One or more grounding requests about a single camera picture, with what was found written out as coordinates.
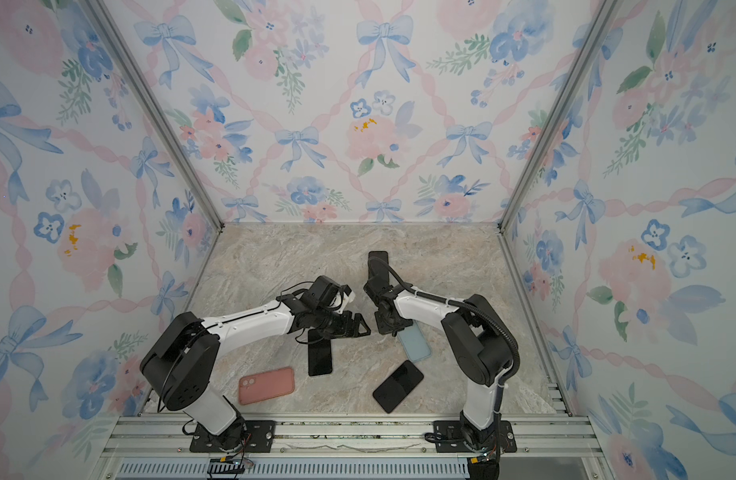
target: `wallpaper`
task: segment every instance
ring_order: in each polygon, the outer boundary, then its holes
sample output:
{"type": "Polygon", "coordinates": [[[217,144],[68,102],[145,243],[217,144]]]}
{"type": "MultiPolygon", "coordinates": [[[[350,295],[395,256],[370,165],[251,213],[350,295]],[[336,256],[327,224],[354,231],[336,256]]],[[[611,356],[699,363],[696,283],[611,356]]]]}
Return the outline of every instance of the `wallpaper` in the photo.
{"type": "Polygon", "coordinates": [[[736,479],[736,0],[624,1],[573,105],[509,232],[571,404],[618,480],[736,479]]]}
{"type": "Polygon", "coordinates": [[[597,5],[107,2],[220,215],[251,222],[498,221],[597,5]]]}
{"type": "Polygon", "coordinates": [[[87,477],[214,233],[80,7],[0,0],[0,479],[87,477]]]}

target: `black smartphone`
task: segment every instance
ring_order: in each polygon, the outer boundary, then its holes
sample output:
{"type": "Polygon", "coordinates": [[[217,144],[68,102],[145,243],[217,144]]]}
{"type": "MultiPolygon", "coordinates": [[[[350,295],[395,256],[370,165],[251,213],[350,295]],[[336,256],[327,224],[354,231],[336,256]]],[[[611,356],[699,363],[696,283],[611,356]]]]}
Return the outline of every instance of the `black smartphone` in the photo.
{"type": "Polygon", "coordinates": [[[306,332],[309,353],[310,376],[328,375],[334,372],[334,360],[330,354],[330,340],[324,339],[315,330],[306,332]]]}
{"type": "Polygon", "coordinates": [[[423,379],[421,370],[411,360],[405,360],[379,388],[373,390],[373,398],[384,408],[384,412],[392,413],[423,379]]]}

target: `marble floor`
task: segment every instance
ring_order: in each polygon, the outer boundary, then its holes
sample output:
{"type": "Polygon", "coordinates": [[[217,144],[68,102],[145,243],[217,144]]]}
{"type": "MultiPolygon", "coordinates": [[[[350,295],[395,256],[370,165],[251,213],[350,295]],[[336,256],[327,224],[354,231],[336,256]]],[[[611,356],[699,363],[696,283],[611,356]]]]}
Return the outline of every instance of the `marble floor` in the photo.
{"type": "MultiPolygon", "coordinates": [[[[390,264],[404,281],[422,290],[459,298],[480,293],[487,298],[517,339],[522,359],[519,372],[508,382],[502,411],[555,412],[492,224],[225,227],[191,301],[195,315],[217,316],[253,308],[272,300],[283,288],[328,275],[356,292],[349,310],[363,313],[373,333],[334,340],[334,372],[327,376],[309,377],[306,346],[296,343],[295,335],[286,335],[260,340],[217,360],[211,382],[237,403],[241,377],[292,366],[294,393],[240,410],[382,413],[371,393],[406,360],[406,354],[397,338],[375,330],[376,308],[363,293],[371,250],[388,251],[390,264]]],[[[421,328],[432,356],[416,363],[424,379],[395,412],[458,414],[466,399],[466,378],[443,332],[428,325],[421,328]]],[[[153,408],[150,401],[145,411],[153,408]]]]}

